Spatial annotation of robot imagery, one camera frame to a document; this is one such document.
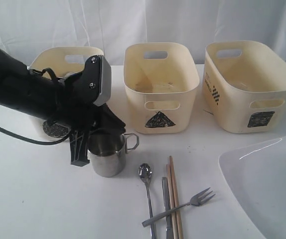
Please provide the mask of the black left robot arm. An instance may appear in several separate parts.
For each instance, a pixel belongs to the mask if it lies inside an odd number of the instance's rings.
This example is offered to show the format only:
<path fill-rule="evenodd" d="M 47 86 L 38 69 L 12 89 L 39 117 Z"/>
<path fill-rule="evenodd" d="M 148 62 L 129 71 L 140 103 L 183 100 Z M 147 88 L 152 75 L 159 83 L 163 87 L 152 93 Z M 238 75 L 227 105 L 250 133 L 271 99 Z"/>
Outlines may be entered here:
<path fill-rule="evenodd" d="M 88 138 L 103 128 L 111 66 L 96 47 L 54 47 L 30 66 L 0 49 L 0 105 L 68 128 L 71 164 L 85 166 Z"/>

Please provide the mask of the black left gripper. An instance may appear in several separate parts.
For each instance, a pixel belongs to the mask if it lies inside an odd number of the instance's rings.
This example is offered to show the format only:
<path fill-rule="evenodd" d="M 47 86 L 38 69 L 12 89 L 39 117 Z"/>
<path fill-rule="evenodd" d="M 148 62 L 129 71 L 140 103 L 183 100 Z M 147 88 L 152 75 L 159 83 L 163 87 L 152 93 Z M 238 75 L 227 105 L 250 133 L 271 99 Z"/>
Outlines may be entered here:
<path fill-rule="evenodd" d="M 107 104 L 97 106 L 93 103 L 51 101 L 50 135 L 69 136 L 71 165 L 83 167 L 90 163 L 88 159 L 88 130 L 97 127 L 97 133 L 121 135 L 126 132 L 126 124 L 119 119 Z"/>

